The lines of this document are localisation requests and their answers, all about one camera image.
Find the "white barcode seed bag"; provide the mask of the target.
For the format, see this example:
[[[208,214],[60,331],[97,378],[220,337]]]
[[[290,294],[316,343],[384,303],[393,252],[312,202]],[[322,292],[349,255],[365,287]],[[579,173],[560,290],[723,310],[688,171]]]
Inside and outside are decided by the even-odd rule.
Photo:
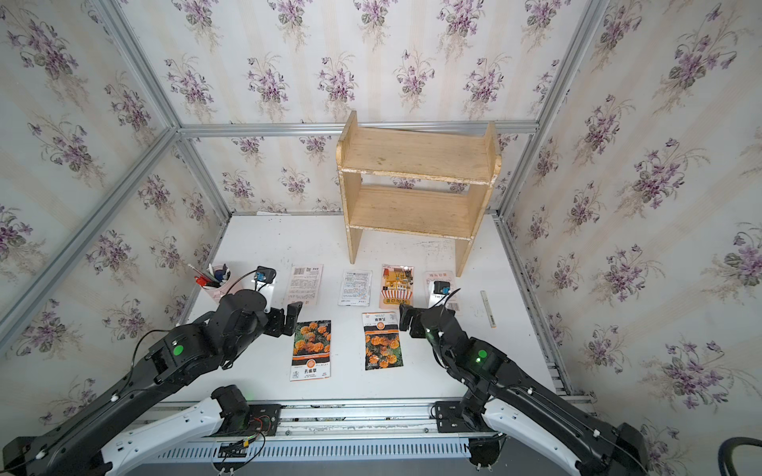
[[[323,265],[298,265],[292,269],[284,303],[300,301],[305,307],[318,303],[319,288],[323,277]]]

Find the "white printed seed bag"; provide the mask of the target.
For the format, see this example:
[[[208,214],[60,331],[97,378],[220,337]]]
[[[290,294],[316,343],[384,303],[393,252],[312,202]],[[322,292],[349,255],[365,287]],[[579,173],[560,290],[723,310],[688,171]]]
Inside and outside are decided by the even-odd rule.
[[[425,273],[425,284],[426,284],[426,303],[425,308],[429,308],[429,285],[434,280],[443,280],[443,281],[450,281],[450,294],[448,295],[448,298],[442,303],[442,305],[445,305],[447,309],[450,309],[451,311],[455,311],[456,313],[460,312],[460,302],[458,301],[458,296],[450,297],[452,292],[456,291],[458,287],[456,286],[456,280],[454,279],[454,273],[450,271],[428,271]]]

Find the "pink storefront seed bag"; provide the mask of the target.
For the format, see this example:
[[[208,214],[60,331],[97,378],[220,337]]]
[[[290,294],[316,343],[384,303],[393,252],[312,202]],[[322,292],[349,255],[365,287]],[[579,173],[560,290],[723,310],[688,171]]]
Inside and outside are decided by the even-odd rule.
[[[396,309],[399,305],[412,305],[414,283],[414,267],[384,265],[381,276],[379,307],[381,309]]]

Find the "orange marigold seed bag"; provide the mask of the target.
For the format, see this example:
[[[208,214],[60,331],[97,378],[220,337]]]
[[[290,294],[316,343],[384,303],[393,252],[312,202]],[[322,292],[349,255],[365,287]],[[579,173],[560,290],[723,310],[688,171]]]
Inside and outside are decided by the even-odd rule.
[[[331,376],[331,321],[296,324],[290,381],[327,379]]]

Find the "dark marigold seed bag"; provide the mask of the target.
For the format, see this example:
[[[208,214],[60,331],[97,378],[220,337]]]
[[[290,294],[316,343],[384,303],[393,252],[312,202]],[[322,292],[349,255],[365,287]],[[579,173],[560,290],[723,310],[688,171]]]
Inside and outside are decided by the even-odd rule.
[[[397,313],[363,313],[366,371],[404,366]]]

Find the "small white seed bag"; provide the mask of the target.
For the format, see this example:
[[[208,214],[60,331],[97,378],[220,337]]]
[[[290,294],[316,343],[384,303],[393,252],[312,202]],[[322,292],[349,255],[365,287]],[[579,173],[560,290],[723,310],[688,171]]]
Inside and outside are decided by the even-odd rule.
[[[371,298],[371,271],[346,271],[339,293],[340,307],[369,307]]]

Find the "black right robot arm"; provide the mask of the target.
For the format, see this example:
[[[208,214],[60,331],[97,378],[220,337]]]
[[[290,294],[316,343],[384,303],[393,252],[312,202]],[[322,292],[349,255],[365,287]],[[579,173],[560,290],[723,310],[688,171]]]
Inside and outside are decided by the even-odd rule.
[[[611,426],[547,389],[492,344],[470,337],[445,305],[400,305],[400,329],[424,338],[436,361],[466,387],[460,418],[473,432],[510,436],[570,475],[646,475],[644,436]]]

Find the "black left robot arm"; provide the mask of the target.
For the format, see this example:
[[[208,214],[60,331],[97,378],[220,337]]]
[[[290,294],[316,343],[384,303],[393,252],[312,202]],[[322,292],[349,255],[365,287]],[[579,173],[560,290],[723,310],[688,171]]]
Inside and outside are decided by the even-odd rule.
[[[197,436],[240,432],[250,421],[250,408],[234,385],[142,430],[130,427],[196,378],[231,368],[260,335],[293,335],[302,303],[287,309],[266,305],[264,295],[241,290],[222,297],[216,311],[173,328],[144,356],[134,356],[127,375],[72,418],[42,436],[20,436],[6,444],[4,472],[120,475]]]

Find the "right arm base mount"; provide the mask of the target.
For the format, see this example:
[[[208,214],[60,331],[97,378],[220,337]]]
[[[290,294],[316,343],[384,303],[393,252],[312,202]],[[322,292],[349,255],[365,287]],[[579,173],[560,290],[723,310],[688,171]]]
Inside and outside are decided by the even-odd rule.
[[[465,434],[466,432],[491,432],[483,414],[486,400],[468,391],[460,400],[436,401],[433,419],[439,434]]]

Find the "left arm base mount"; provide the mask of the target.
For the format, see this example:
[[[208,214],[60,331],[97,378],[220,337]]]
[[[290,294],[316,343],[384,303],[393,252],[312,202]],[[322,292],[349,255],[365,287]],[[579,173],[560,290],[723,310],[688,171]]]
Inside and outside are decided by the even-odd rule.
[[[220,406],[222,423],[214,436],[275,436],[283,407],[278,404],[251,404],[235,386],[219,387],[212,400]]]

